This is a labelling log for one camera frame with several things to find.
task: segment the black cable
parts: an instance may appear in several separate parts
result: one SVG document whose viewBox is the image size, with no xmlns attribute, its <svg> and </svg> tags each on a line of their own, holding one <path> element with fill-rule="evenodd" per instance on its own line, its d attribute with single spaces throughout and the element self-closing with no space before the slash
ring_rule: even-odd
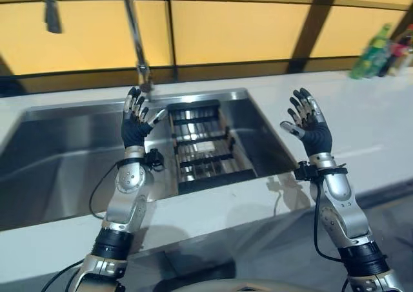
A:
<svg viewBox="0 0 413 292">
<path fill-rule="evenodd" d="M 343 287 L 341 288 L 341 292 L 346 291 L 347 285 L 348 285 L 348 279 L 346 279 L 346 281 L 344 281 Z"/>
<path fill-rule="evenodd" d="M 65 292 L 69 292 L 70 284 L 72 283 L 73 279 L 75 278 L 75 276 L 78 274 L 79 271 L 80 271 L 80 269 L 78 269 L 77 271 L 75 271 L 75 272 L 73 273 L 73 275 L 70 277 L 70 279 L 69 279 L 69 281 L 68 281 L 68 283 L 67 283 L 67 285 L 66 285 Z"/>
<path fill-rule="evenodd" d="M 102 220 L 103 217 L 97 215 L 97 214 L 93 211 L 93 209 L 92 209 L 93 196 L 95 195 L 97 188 L 102 184 L 103 180 L 108 176 L 108 174 L 110 174 L 110 172 L 112 171 L 112 169 L 115 168 L 115 166 L 117 165 L 117 163 L 118 163 L 118 162 L 116 162 L 115 164 L 113 164 L 113 166 L 111 166 L 111 168 L 106 172 L 106 174 L 99 180 L 99 182 L 98 182 L 97 185 L 94 187 L 94 189 L 93 189 L 93 191 L 92 191 L 92 194 L 90 195 L 90 198 L 89 198 L 89 211 L 90 211 L 90 213 L 92 214 L 92 216 L 94 216 L 95 218 L 100 219 L 100 220 Z"/>
<path fill-rule="evenodd" d="M 316 210 L 314 211 L 314 230 L 313 230 L 314 247 L 316 247 L 317 253 L 323 258 L 326 258 L 327 260 L 330 260 L 330 261 L 342 263 L 343 261 L 341 259 L 333 258 L 332 256 L 325 255 L 318 248 L 317 232 L 318 232 L 318 216 L 319 216 L 319 209 L 320 209 L 321 187 L 318 181 L 316 181 L 315 183 L 317 185 L 317 198 L 316 198 Z"/>
<path fill-rule="evenodd" d="M 72 265 L 69 265 L 68 267 L 66 267 L 65 269 L 62 269 L 60 272 L 58 272 L 56 275 L 54 275 L 52 277 L 52 279 L 50 279 L 44 286 L 43 289 L 41 290 L 41 292 L 46 292 L 46 290 L 50 287 L 50 285 L 56 280 L 58 279 L 63 273 L 66 273 L 69 269 L 79 265 L 83 263 L 83 259 L 80 261 L 77 261 L 76 263 L 73 263 Z"/>
</svg>

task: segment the robot finger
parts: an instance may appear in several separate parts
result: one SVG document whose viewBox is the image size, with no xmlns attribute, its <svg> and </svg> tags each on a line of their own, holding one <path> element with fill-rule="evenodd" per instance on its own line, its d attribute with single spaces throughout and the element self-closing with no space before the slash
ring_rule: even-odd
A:
<svg viewBox="0 0 413 292">
<path fill-rule="evenodd" d="M 288 114 L 291 115 L 292 119 L 294 120 L 294 123 L 300 127 L 301 126 L 301 119 L 300 117 L 292 110 L 291 108 L 288 108 L 287 110 Z"/>
<path fill-rule="evenodd" d="M 148 114 L 149 108 L 145 107 L 142 109 L 142 111 L 139 113 L 139 119 L 141 122 L 144 122 L 146 115 Z"/>
<path fill-rule="evenodd" d="M 308 101 L 308 103 L 309 103 L 309 105 L 310 105 L 310 107 L 311 107 L 312 114 L 313 114 L 314 117 L 316 118 L 317 122 L 318 122 L 318 123 L 325 122 L 324 115 L 323 115 L 323 113 L 322 113 L 322 111 L 321 111 L 321 109 L 320 109 L 317 101 L 314 99 L 314 97 L 312 97 L 312 95 L 310 94 L 310 92 L 309 92 L 308 90 L 304 89 L 304 88 L 301 88 L 301 89 L 300 89 L 300 93 L 301 93 L 304 97 L 306 97 L 306 99 L 307 99 L 307 101 Z"/>
<path fill-rule="evenodd" d="M 168 111 L 166 111 L 166 109 L 162 109 L 148 120 L 149 126 L 154 127 L 159 121 L 163 120 L 167 114 Z"/>
<path fill-rule="evenodd" d="M 135 87 L 132 87 L 128 95 L 126 95 L 125 102 L 123 103 L 123 116 L 129 118 L 132 113 L 132 107 L 136 98 L 141 94 L 141 91 Z"/>
<path fill-rule="evenodd" d="M 294 135 L 298 139 L 301 139 L 305 135 L 305 130 L 303 130 L 301 127 L 298 127 L 297 125 L 294 125 L 291 122 L 288 121 L 282 121 L 279 126 L 281 126 L 282 129 L 286 130 L 290 134 Z"/>
<path fill-rule="evenodd" d="M 304 95 L 302 95 L 302 93 L 300 93 L 297 90 L 293 91 L 293 94 L 296 98 L 298 98 L 298 100 L 301 102 L 301 104 L 303 105 L 304 111 L 307 114 L 307 116 L 311 115 L 311 107 L 310 104 L 308 103 L 307 99 L 305 98 Z"/>
<path fill-rule="evenodd" d="M 305 112 L 303 106 L 294 98 L 290 97 L 290 102 L 295 106 L 298 111 L 298 114 L 302 120 L 307 118 L 307 113 Z"/>
<path fill-rule="evenodd" d="M 135 102 L 135 105 L 132 107 L 132 112 L 135 114 L 136 118 L 139 119 L 139 111 L 141 110 L 142 104 L 145 101 L 145 97 L 141 96 L 139 99 Z"/>
</svg>

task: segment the stainless steel sink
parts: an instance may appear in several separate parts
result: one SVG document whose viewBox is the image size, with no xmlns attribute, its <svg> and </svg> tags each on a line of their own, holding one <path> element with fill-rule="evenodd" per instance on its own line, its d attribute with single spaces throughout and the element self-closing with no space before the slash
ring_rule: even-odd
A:
<svg viewBox="0 0 413 292">
<path fill-rule="evenodd" d="M 257 177 L 295 167 L 245 89 L 153 97 L 149 115 L 171 103 L 208 99 L 219 100 L 231 133 Z M 94 186 L 123 158 L 122 108 L 123 102 L 117 100 L 28 109 L 0 156 L 0 230 L 88 214 Z M 168 121 L 162 121 L 145 142 L 147 151 L 158 148 L 166 167 L 153 173 L 149 201 L 178 194 L 171 135 Z M 106 208 L 115 175 L 112 171 L 97 191 L 96 211 Z"/>
</svg>

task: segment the green bottle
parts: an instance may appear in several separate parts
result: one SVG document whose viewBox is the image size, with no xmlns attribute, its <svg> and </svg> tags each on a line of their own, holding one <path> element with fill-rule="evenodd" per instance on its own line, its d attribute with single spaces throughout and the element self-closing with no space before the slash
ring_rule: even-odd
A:
<svg viewBox="0 0 413 292">
<path fill-rule="evenodd" d="M 379 33 L 370 40 L 364 53 L 358 58 L 353 69 L 350 71 L 350 78 L 360 79 L 364 76 L 370 77 L 377 74 L 381 68 L 380 65 L 378 65 L 377 59 L 383 58 L 383 56 L 385 57 L 385 53 L 388 53 L 387 35 L 391 26 L 392 25 L 388 23 L 384 24 Z"/>
</svg>

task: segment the white countertop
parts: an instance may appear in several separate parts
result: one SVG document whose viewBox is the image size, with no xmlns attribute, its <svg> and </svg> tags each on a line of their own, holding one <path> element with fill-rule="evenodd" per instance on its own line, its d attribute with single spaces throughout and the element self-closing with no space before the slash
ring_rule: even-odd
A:
<svg viewBox="0 0 413 292">
<path fill-rule="evenodd" d="M 246 88 L 296 160 L 306 154 L 301 143 L 279 128 L 289 120 L 294 89 L 305 87 L 317 99 L 333 133 L 333 153 L 347 163 L 356 193 L 371 191 L 413 177 L 413 67 L 396 78 L 355 81 L 346 72 L 317 72 L 156 85 L 154 95 Z M 0 150 L 29 107 L 122 99 L 129 88 L 35 94 L 0 100 Z M 268 178 L 241 182 L 150 203 L 141 250 L 146 251 L 240 224 L 261 220 L 296 207 L 267 187 Z M 309 196 L 308 184 L 301 183 Z M 100 221 L 82 216 L 0 232 L 3 261 L 0 283 L 58 271 L 90 252 Z"/>
</svg>

